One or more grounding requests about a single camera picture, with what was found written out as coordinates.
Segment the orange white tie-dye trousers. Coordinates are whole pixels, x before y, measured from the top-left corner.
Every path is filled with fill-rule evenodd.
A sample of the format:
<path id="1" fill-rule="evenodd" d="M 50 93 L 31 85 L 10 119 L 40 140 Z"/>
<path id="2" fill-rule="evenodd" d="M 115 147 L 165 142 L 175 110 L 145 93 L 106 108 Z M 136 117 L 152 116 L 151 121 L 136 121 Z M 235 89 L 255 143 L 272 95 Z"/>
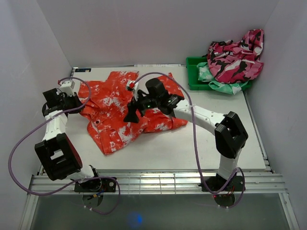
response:
<path id="1" fill-rule="evenodd" d="M 138 71 L 112 71 L 105 81 L 82 83 L 78 96 L 86 103 L 81 115 L 89 121 L 87 131 L 104 155 L 110 155 L 135 141 L 142 133 L 158 133 L 187 125 L 187 121 L 168 117 L 157 108 L 149 109 L 139 123 L 125 123 L 132 93 L 126 84 Z"/>

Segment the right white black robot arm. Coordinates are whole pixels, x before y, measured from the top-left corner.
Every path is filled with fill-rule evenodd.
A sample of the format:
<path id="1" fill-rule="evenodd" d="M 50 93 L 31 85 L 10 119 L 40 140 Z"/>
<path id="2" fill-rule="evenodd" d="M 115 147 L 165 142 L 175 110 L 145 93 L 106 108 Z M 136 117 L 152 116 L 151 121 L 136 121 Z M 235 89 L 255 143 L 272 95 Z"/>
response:
<path id="1" fill-rule="evenodd" d="M 221 114 L 192 105 L 190 98 L 170 93 L 158 78 L 148 80 L 145 86 L 148 92 L 140 90 L 134 80 L 127 83 L 126 88 L 133 92 L 133 97 L 128 103 L 124 122 L 138 123 L 139 117 L 144 116 L 147 110 L 157 108 L 165 115 L 206 129 L 214 135 L 216 149 L 221 155 L 216 176 L 206 180 L 206 184 L 222 190 L 232 187 L 239 155 L 248 139 L 239 116 L 234 112 Z"/>

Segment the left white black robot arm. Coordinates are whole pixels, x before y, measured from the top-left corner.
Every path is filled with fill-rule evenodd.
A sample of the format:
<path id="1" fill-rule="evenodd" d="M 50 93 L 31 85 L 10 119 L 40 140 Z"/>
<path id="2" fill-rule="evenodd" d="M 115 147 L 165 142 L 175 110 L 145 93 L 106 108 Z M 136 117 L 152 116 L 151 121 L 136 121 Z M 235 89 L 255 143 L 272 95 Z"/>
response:
<path id="1" fill-rule="evenodd" d="M 35 152 L 48 177 L 52 181 L 80 179 L 80 183 L 85 182 L 90 191 L 99 190 L 102 185 L 101 178 L 97 177 L 93 166 L 82 163 L 80 155 L 66 134 L 68 115 L 82 110 L 77 93 L 71 86 L 61 86 L 43 92 L 43 96 L 46 103 L 42 107 L 42 114 L 49 122 L 42 141 L 35 144 Z"/>

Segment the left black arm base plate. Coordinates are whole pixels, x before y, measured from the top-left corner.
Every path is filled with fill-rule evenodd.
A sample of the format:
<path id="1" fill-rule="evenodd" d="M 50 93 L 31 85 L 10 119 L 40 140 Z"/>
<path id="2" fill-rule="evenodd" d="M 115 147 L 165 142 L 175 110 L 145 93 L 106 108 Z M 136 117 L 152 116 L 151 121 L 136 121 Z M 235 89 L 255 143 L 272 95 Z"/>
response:
<path id="1" fill-rule="evenodd" d="M 76 183 L 74 186 L 74 192 L 83 193 L 99 193 L 99 192 L 115 192 L 116 191 L 116 177 L 113 180 L 110 178 L 102 178 L 95 180 L 88 180 L 83 183 Z"/>

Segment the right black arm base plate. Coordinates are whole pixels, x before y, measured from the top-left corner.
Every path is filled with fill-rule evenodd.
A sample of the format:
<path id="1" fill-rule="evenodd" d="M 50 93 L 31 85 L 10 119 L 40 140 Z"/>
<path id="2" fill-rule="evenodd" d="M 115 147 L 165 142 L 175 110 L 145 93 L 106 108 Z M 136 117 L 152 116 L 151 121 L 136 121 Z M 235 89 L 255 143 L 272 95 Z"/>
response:
<path id="1" fill-rule="evenodd" d="M 226 179 L 219 175 L 205 177 L 205 182 L 210 190 L 216 192 L 225 184 Z M 243 189 L 243 177 L 235 175 L 227 184 L 223 191 L 225 192 L 240 192 Z"/>

